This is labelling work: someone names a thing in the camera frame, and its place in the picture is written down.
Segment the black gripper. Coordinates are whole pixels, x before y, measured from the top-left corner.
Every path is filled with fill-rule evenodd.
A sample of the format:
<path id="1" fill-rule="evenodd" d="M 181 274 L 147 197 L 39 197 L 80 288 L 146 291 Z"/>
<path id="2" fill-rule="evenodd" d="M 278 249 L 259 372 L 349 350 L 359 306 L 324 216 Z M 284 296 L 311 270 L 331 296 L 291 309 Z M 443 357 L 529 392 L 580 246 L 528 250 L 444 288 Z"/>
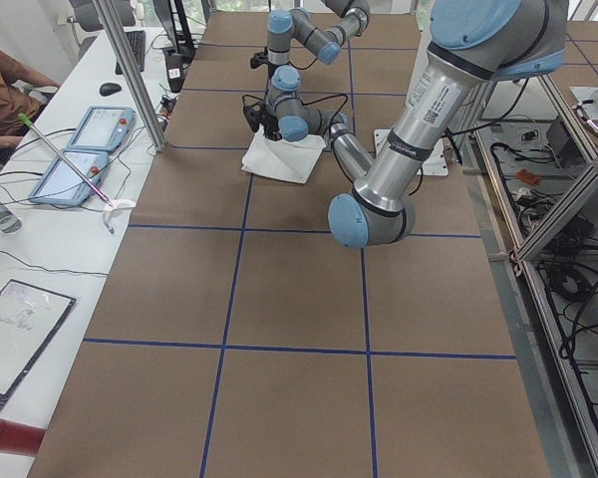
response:
<path id="1" fill-rule="evenodd" d="M 270 140 L 280 140 L 282 134 L 279 129 L 278 119 L 269 113 L 264 113 L 262 116 L 262 125 L 264 128 L 264 136 Z"/>

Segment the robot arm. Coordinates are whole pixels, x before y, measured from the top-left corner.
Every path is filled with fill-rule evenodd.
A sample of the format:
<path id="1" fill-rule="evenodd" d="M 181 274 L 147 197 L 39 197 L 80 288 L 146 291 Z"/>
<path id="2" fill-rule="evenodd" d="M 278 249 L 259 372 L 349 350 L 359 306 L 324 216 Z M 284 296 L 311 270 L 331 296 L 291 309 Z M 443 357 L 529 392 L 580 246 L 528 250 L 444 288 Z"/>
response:
<path id="1" fill-rule="evenodd" d="M 298 95 L 299 72 L 289 64 L 298 41 L 330 65 L 351 36 L 368 27 L 366 1 L 329 1 L 339 22 L 319 29 L 301 9 L 268 16 L 269 65 L 265 117 L 279 136 L 299 141 L 309 134 L 328 143 L 353 183 L 330 203 L 330 232 L 342 245 L 365 248 L 396 243 L 410 233 L 415 210 L 407 186 L 447 132 L 470 90 L 483 82 L 527 79 L 551 73 L 563 62 L 568 4 L 565 1 L 437 1 L 431 12 L 429 63 L 400 118 L 371 157 L 333 111 L 310 109 Z"/>
<path id="2" fill-rule="evenodd" d="M 296 40 L 325 65 L 331 65 L 339 56 L 344 43 L 360 36 L 368 27 L 370 3 L 356 1 L 323 1 L 340 21 L 322 30 L 303 8 L 274 10 L 267 19 L 267 46 L 265 52 L 273 67 L 290 63 L 291 41 Z"/>

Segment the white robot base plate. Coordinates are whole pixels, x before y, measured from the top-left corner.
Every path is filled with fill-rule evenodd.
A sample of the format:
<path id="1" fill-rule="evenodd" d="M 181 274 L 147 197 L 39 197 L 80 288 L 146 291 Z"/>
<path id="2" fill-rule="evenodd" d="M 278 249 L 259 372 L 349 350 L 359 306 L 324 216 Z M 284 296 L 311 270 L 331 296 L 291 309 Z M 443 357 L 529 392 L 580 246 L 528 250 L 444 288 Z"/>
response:
<path id="1" fill-rule="evenodd" d="M 398 142 L 391 138 L 392 131 L 389 128 L 375 129 L 373 139 L 375 142 L 376 153 L 384 148 L 392 152 L 403 153 L 413 160 L 423 164 L 423 171 L 418 174 L 425 176 L 448 176 L 449 168 L 445 159 L 444 142 L 439 139 L 431 150 L 423 150 Z"/>

